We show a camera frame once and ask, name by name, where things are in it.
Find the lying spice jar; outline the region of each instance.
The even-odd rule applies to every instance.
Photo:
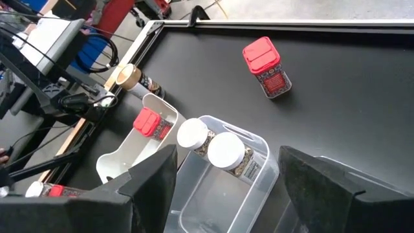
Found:
[[[191,118],[181,124],[177,133],[177,142],[183,148],[193,150],[196,154],[207,160],[208,145],[215,133],[198,118]]]
[[[139,99],[148,93],[153,93],[160,98],[164,98],[166,95],[165,90],[157,82],[145,75],[134,64],[125,65],[115,82]]]
[[[249,185],[253,184],[265,163],[260,154],[230,132],[220,133],[210,142],[208,160]]]
[[[77,197],[84,192],[86,191],[77,188],[34,181],[28,187],[25,197]]]
[[[134,128],[143,136],[162,141],[173,127],[173,123],[163,119],[158,113],[144,107],[134,121]]]

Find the gray floor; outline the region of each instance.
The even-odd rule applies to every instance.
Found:
[[[413,19],[413,0],[221,0],[219,1],[228,19]],[[172,3],[171,19],[186,19],[195,5],[206,8],[211,19],[226,19],[223,11],[214,0],[191,0]],[[120,25],[116,34],[135,39],[140,29],[135,25],[135,19],[128,15]],[[118,47],[120,58],[126,53],[130,41],[113,37]],[[107,58],[100,56],[98,61],[107,62]],[[108,79],[112,69],[100,74]],[[104,80],[97,75],[91,75],[100,83]],[[52,138],[64,129],[53,129],[45,140]],[[29,161],[29,165],[37,164],[52,158],[65,141],[69,132],[63,134],[53,143],[37,152]],[[28,185],[37,180],[31,177],[16,185],[19,192],[24,192]]]

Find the red flip cap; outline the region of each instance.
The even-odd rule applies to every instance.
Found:
[[[280,55],[267,36],[247,45],[243,49],[243,56],[250,72],[254,75],[274,68],[280,62]]]
[[[134,121],[134,128],[138,130],[143,136],[150,137],[161,122],[161,116],[145,107]]]

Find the white lid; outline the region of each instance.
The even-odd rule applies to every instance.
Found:
[[[43,183],[34,181],[27,189],[25,197],[40,197],[43,190]]]
[[[206,124],[198,118],[191,118],[181,124],[177,133],[177,142],[183,148],[195,150],[204,144],[207,136]]]
[[[243,161],[245,145],[234,133],[220,133],[210,142],[207,155],[212,165],[231,170]]]

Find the bottle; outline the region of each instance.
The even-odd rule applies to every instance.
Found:
[[[153,93],[161,99],[164,99],[166,95],[163,88],[157,82],[154,82],[154,80],[146,76],[131,63],[122,68],[115,82],[139,99],[142,99],[148,93]]]
[[[183,148],[194,151],[207,160],[208,145],[215,133],[198,118],[191,118],[181,124],[177,133],[177,142]]]
[[[84,192],[86,191],[77,188],[34,181],[28,187],[25,197],[77,197]]]
[[[220,133],[208,146],[208,160],[245,183],[252,185],[265,160],[234,133]]]
[[[163,119],[161,115],[144,107],[134,121],[134,128],[143,136],[151,137],[159,142],[164,140],[173,123]]]
[[[267,98],[275,98],[292,87],[282,69],[280,54],[267,36],[247,45],[243,49],[243,57]]]

